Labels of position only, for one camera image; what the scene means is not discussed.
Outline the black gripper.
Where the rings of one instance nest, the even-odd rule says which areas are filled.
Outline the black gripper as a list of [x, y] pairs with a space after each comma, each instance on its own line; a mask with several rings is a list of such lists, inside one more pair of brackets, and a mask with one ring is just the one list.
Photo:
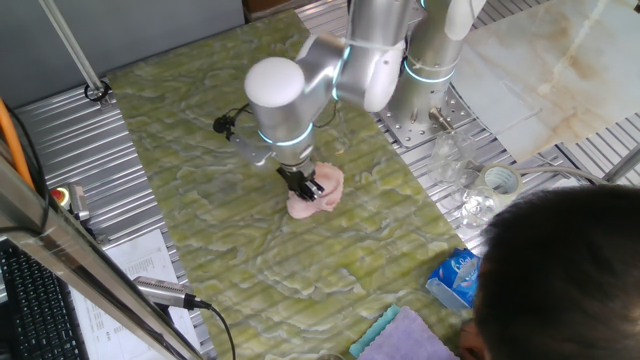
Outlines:
[[315, 201], [324, 192], [324, 188], [313, 179], [314, 165], [309, 160], [297, 165], [281, 164], [277, 172], [286, 182], [288, 190], [304, 201]]

